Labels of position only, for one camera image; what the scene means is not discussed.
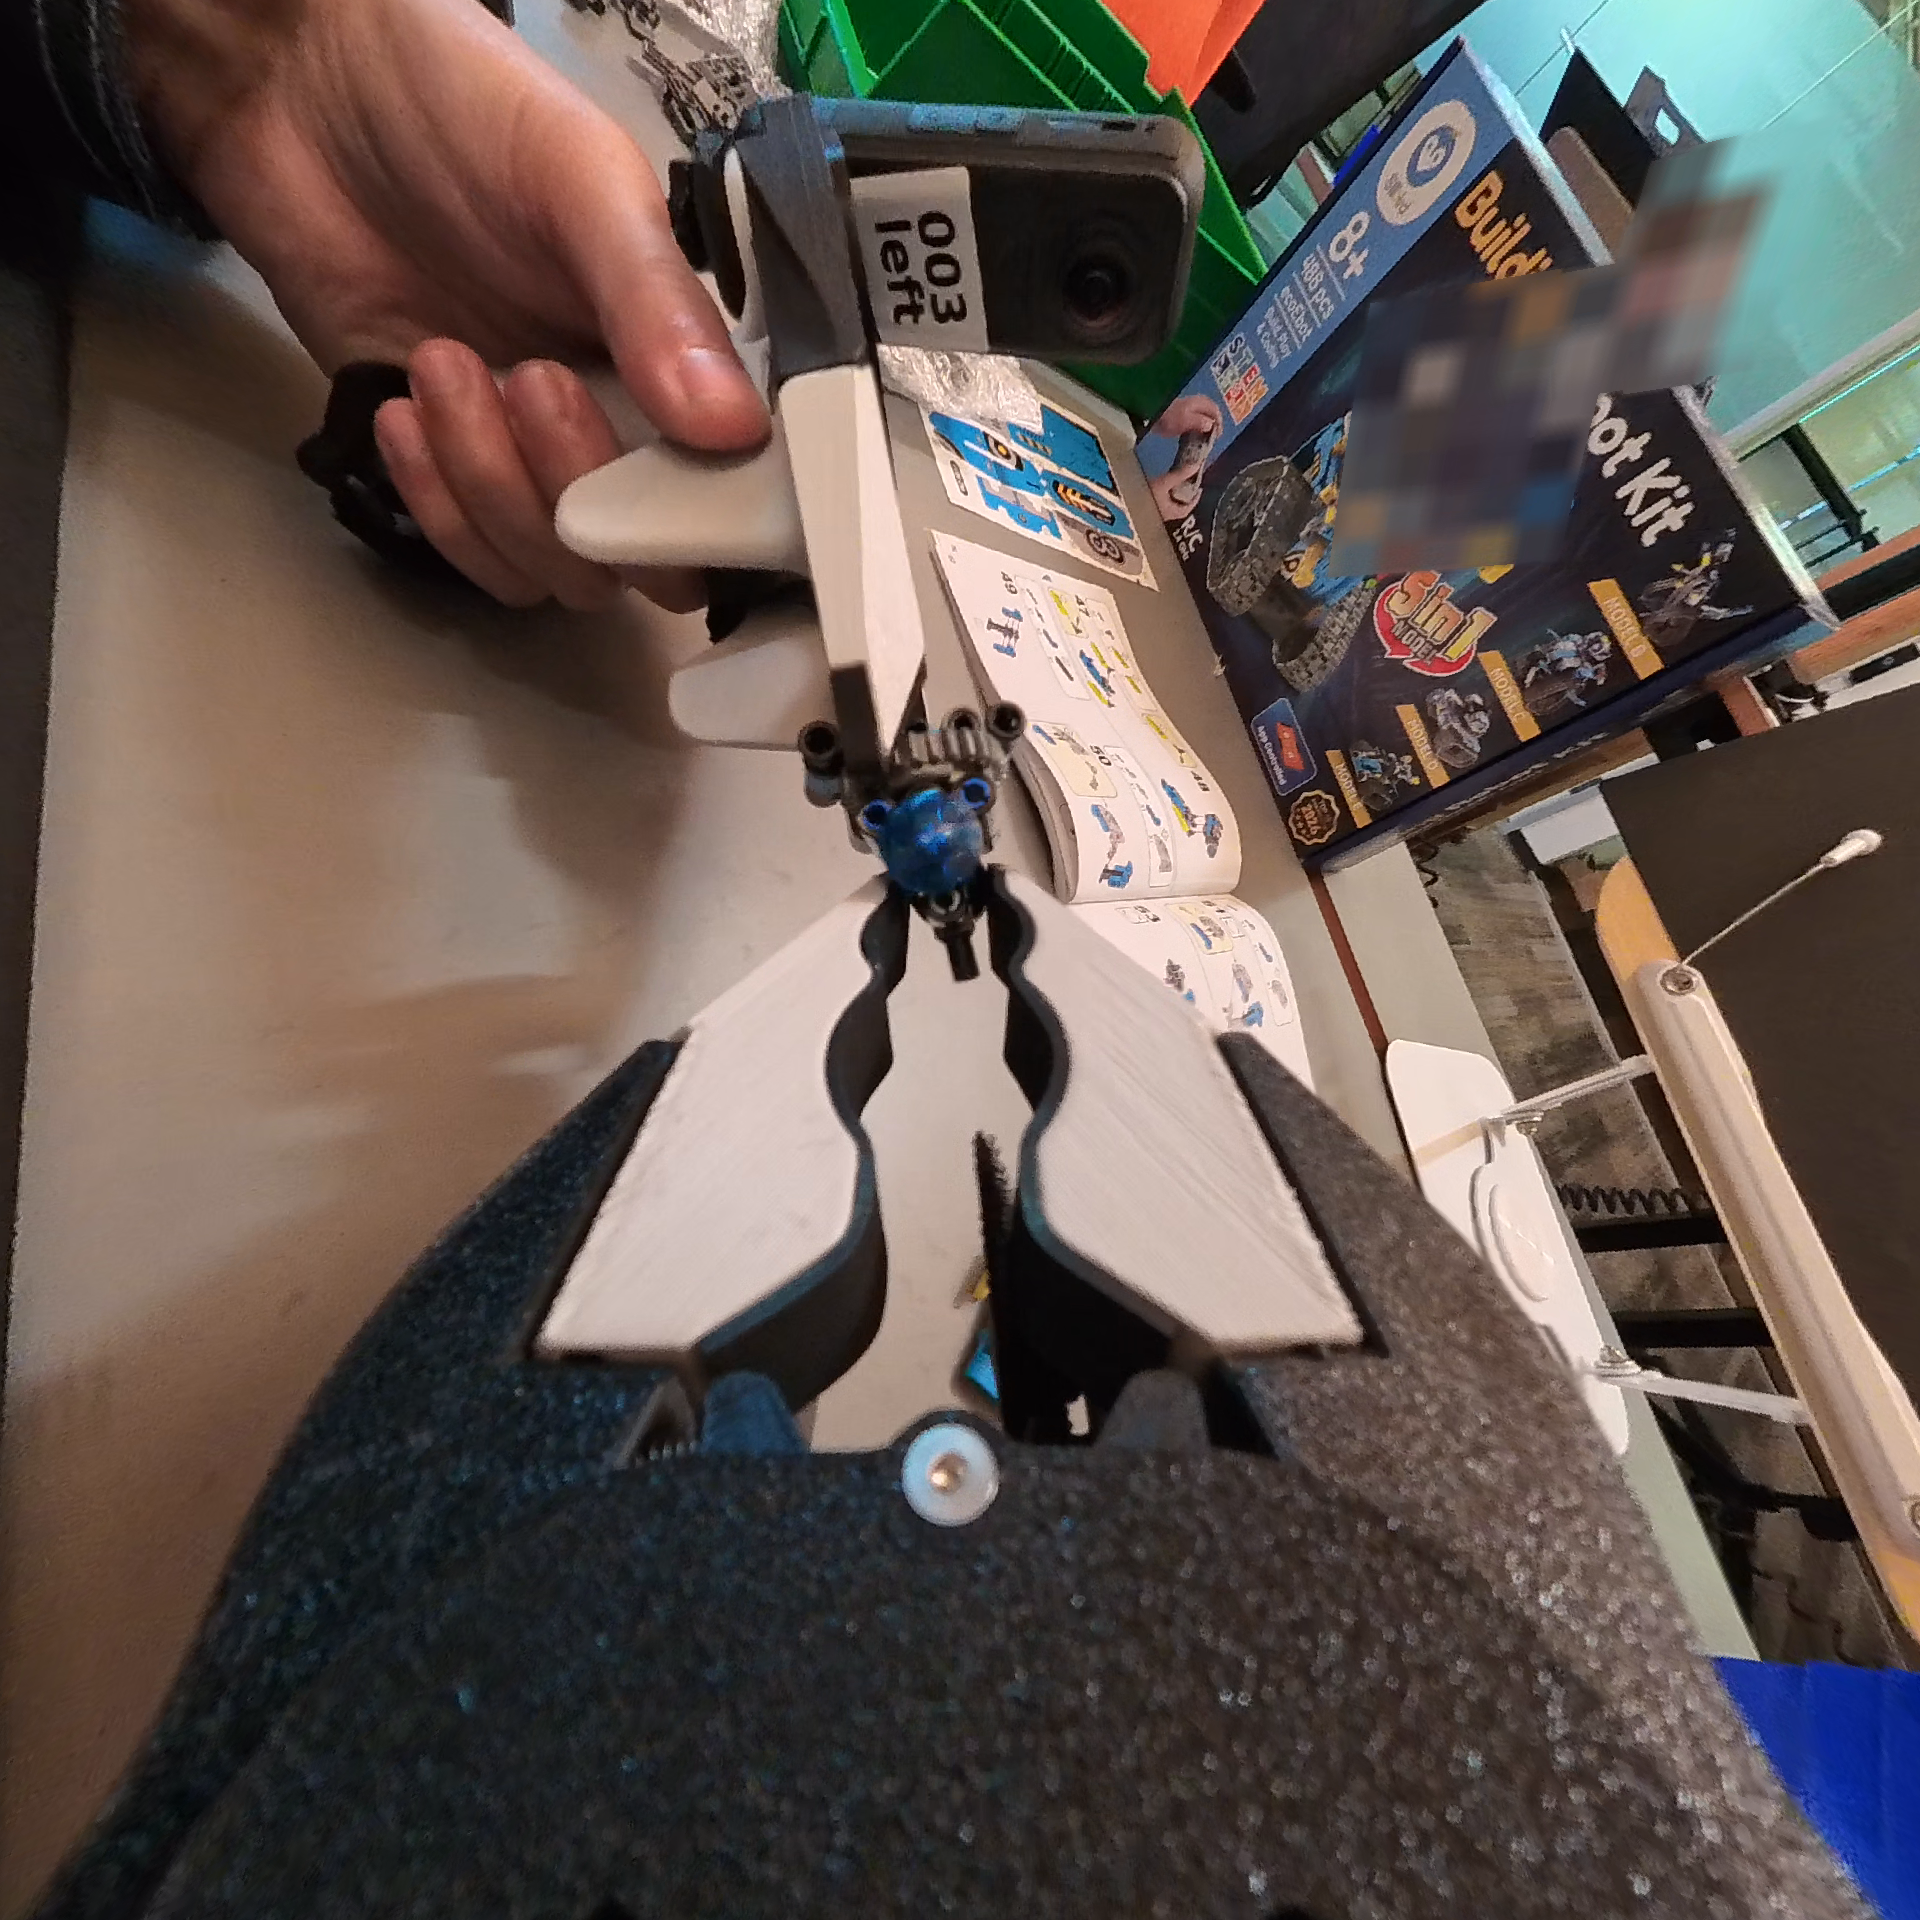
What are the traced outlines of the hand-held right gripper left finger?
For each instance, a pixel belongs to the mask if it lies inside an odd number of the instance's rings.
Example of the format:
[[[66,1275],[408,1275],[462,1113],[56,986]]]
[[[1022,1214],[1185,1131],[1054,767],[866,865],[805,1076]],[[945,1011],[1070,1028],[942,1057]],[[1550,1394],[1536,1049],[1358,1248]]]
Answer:
[[[534,1335],[544,1360],[632,1360],[696,1393],[758,1375],[819,1400],[886,1291],[874,1142],[893,1066],[902,904],[864,886],[696,1015]]]

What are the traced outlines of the green plastic bin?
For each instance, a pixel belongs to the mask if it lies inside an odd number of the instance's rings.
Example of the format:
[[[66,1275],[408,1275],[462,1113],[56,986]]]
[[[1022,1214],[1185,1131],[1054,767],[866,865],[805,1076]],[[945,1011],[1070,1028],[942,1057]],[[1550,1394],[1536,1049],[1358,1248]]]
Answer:
[[[782,2],[777,74],[794,90],[934,106],[1164,112],[1198,130],[1179,92],[1148,81],[1148,50],[1099,2]],[[1265,274],[1213,155],[1182,326],[1138,369],[1070,375],[1150,426],[1237,320]]]

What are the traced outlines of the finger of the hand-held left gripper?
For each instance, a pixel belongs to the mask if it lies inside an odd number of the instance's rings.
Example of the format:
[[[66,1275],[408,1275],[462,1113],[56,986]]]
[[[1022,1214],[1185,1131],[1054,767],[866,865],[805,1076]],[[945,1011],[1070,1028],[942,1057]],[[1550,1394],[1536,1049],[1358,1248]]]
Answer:
[[[925,633],[878,371],[788,378],[774,420],[801,507],[832,721],[856,777],[885,777],[922,688]]]
[[[714,747],[821,759],[840,752],[856,683],[858,652],[829,642],[817,616],[749,616],[672,673],[667,712]]]

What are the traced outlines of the blue white leaflet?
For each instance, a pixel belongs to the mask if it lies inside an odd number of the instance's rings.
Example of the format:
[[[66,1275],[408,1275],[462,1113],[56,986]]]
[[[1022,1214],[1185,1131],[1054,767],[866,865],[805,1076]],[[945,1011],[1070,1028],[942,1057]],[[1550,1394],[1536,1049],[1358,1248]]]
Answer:
[[[1164,588],[1132,426],[1078,379],[1028,360],[885,350],[880,390],[912,420],[934,489],[977,527],[1102,586]]]

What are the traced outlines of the building instruction booklet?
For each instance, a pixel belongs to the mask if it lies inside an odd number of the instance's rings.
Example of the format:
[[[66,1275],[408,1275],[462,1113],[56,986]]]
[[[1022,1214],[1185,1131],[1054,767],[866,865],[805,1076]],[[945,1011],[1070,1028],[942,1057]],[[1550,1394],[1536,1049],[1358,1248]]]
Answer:
[[[1110,593],[937,532],[931,555],[981,695],[1024,714],[1013,762],[1046,832],[1052,888],[1216,1033],[1313,1087],[1280,935],[1237,899],[1242,830],[1172,724]]]

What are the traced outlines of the red plastic bin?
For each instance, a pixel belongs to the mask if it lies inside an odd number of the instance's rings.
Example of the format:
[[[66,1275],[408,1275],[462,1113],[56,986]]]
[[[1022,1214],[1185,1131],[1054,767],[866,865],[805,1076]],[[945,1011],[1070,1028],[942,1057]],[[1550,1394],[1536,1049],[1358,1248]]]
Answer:
[[[1156,95],[1190,102],[1220,68],[1265,2],[1108,2],[1108,12],[1145,50],[1145,81]]]

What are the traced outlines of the grey desk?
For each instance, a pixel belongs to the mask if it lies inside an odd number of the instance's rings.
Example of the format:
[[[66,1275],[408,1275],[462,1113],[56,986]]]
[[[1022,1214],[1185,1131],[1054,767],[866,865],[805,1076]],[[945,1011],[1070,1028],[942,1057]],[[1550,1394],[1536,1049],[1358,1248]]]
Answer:
[[[670,1038],[862,875],[684,632],[387,584],[229,256],[75,291],[4,1494],[4,1915],[1749,1915],[1805,1836],[1400,1167],[1251,1063],[1358,1354],[908,1503],[1028,1105],[924,929],[886,1338],[709,1451],[534,1354]]]

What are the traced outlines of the dark blue toy set box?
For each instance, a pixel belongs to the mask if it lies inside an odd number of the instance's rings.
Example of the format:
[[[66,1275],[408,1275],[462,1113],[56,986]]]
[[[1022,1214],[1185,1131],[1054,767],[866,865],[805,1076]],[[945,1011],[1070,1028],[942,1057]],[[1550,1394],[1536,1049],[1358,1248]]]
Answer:
[[[1696,387],[1625,387],[1688,249],[1610,256],[1458,39],[1140,434],[1304,862],[1834,627]]]

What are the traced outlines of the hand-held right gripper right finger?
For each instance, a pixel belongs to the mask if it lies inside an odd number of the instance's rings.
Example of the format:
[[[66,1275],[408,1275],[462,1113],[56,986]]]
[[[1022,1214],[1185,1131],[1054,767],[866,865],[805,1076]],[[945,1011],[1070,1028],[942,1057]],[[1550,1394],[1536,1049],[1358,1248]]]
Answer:
[[[1016,1354],[1107,1411],[1140,1371],[1364,1350],[1254,1103],[1273,1058],[1037,886],[992,888],[992,964],[1032,1107],[992,1272],[1006,1411]]]

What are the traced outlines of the black perforated mat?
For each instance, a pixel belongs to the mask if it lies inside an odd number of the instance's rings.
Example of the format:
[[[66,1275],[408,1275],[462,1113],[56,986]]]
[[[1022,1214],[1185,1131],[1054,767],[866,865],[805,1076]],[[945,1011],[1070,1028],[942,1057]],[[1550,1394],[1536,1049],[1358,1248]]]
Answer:
[[[41,801],[50,724],[73,283],[82,201],[4,194],[3,220],[3,1332],[12,1332]]]

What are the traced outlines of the person's left hand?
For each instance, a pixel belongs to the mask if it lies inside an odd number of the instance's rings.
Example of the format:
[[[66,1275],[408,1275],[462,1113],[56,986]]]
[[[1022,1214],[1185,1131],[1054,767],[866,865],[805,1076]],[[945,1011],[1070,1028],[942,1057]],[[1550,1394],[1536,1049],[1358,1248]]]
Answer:
[[[405,369],[373,420],[397,499],[509,608],[704,604],[697,572],[565,548],[561,494],[618,457],[580,369],[670,442],[748,450],[765,408],[640,147],[480,6],[124,12],[157,158],[325,372]]]

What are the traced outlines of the black blue brick assembly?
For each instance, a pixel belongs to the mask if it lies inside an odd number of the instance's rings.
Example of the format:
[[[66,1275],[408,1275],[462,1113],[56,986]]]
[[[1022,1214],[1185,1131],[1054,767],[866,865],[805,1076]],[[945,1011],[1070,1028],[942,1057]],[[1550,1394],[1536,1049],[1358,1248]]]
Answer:
[[[973,927],[994,809],[1024,729],[1024,710],[1003,699],[949,710],[937,724],[912,705],[896,745],[868,774],[856,769],[834,723],[797,735],[808,801],[846,811],[856,849],[878,858],[892,889],[931,927],[956,980],[979,976]]]

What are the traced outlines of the clear plastic bag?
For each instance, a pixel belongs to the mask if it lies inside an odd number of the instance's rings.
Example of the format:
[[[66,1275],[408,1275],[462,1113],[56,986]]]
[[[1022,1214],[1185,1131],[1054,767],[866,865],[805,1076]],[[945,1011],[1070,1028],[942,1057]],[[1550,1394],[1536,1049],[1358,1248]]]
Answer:
[[[573,2],[593,59],[656,102],[686,153],[736,130],[787,92],[777,76],[780,2]]]

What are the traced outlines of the white stand base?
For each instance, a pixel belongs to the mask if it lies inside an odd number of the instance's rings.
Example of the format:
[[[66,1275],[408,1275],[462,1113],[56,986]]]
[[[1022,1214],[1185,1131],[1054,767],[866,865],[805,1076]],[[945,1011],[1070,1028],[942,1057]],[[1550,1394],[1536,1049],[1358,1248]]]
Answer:
[[[1502,1071],[1477,1051],[1392,1040],[1384,1075],[1424,1200],[1556,1352],[1606,1449],[1624,1456],[1625,1394],[1596,1371],[1606,1335],[1545,1163],[1502,1120],[1515,1103]]]

